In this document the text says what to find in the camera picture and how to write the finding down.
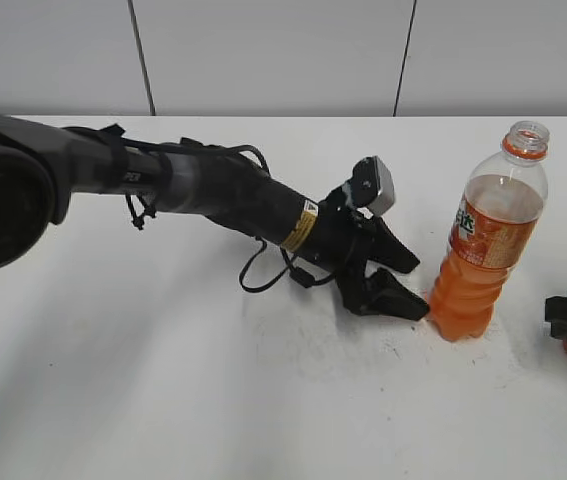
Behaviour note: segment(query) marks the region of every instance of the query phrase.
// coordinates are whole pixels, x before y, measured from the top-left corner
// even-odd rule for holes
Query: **white wall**
[[[567,2],[418,0],[399,115],[567,115]]]
[[[0,112],[148,111],[125,0],[0,0]]]
[[[158,114],[391,115],[413,0],[133,0]],[[567,2],[418,0],[398,115],[567,115]],[[150,111],[128,0],[0,0],[0,112]]]
[[[392,114],[412,0],[134,5],[159,114]]]

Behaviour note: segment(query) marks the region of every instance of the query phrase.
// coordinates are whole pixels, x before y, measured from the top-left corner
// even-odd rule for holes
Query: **white table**
[[[378,154],[385,216],[426,292],[472,167],[510,118],[38,118],[168,141],[252,143],[321,199]],[[76,195],[0,270],[0,480],[567,479],[567,356],[544,299],[567,293],[567,118],[550,200],[484,338],[355,318],[333,287],[243,293],[252,240],[163,214],[142,233],[121,198]],[[251,282],[281,267],[270,248]]]

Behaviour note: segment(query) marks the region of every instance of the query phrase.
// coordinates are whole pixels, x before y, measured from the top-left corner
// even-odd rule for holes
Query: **bottle neck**
[[[531,167],[547,155],[550,132],[537,122],[515,123],[503,139],[501,147],[507,158],[522,167]]]
[[[545,158],[545,157],[542,157],[538,160],[531,160],[529,158],[524,158],[524,157],[519,157],[518,155],[514,155],[513,153],[511,153],[506,148],[502,148],[502,151],[503,151],[503,156],[505,157],[505,159],[508,162],[513,163],[514,165],[516,165],[518,167],[523,167],[523,168],[538,167],[538,166],[541,165],[541,162]]]

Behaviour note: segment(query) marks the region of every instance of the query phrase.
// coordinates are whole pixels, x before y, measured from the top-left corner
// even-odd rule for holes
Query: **red label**
[[[508,268],[518,261],[535,224],[536,220],[495,220],[476,210],[463,196],[450,233],[450,245],[459,257],[478,267]]]

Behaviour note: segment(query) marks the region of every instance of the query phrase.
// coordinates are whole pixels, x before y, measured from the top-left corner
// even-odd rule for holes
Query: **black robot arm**
[[[289,272],[305,287],[336,280],[345,307],[359,315],[418,320],[427,313],[425,301],[385,268],[366,276],[369,260],[401,273],[419,263],[380,217],[393,204],[394,191],[377,157],[358,162],[352,178],[315,203],[274,180],[254,147],[188,139],[152,144],[122,134],[116,125],[60,129],[0,115],[0,267],[31,248],[48,223],[63,221],[74,192],[118,194],[138,229],[157,212],[193,213],[257,238],[259,253],[266,241],[279,245],[285,268],[272,282],[245,286],[254,257],[248,261],[239,278],[249,292],[263,291]],[[315,279],[295,264],[297,258],[326,276]]]

